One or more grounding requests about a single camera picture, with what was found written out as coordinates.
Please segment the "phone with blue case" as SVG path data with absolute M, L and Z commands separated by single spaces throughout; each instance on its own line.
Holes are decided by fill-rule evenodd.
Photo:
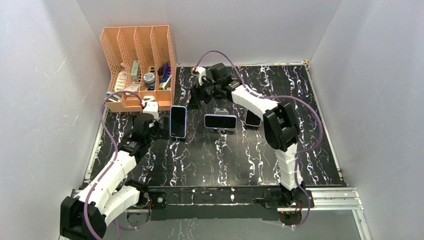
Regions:
M 187 108 L 180 105 L 172 105 L 169 115 L 170 136 L 184 139 L 187 135 Z

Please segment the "phone with lilac case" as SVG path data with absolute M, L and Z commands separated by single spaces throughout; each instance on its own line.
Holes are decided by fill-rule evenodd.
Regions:
M 237 127 L 237 117 L 225 114 L 206 114 L 204 126 L 209 129 L 232 130 Z

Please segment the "phone with pink case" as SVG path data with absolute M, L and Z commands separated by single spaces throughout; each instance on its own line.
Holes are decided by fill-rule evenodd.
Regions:
M 249 127 L 257 128 L 261 125 L 262 119 L 250 110 L 247 110 L 244 117 L 244 124 Z

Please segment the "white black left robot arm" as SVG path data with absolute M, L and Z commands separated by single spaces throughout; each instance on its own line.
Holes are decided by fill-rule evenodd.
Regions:
M 114 144 L 111 159 L 87 187 L 60 205 L 59 234 L 70 240 L 101 240 L 107 227 L 131 207 L 164 209 L 166 194 L 133 179 L 123 182 L 148 153 L 152 141 L 164 139 L 160 121 L 150 113 L 132 119 L 132 129 Z

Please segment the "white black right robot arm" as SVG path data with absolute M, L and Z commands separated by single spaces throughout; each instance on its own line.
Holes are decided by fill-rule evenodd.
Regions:
M 279 166 L 280 193 L 275 201 L 280 206 L 295 207 L 304 193 L 297 157 L 300 127 L 294 108 L 289 103 L 255 92 L 240 79 L 232 77 L 223 63 L 209 68 L 195 66 L 192 74 L 198 78 L 190 89 L 190 104 L 194 108 L 212 99 L 224 99 L 261 119 L 266 142 L 275 150 Z

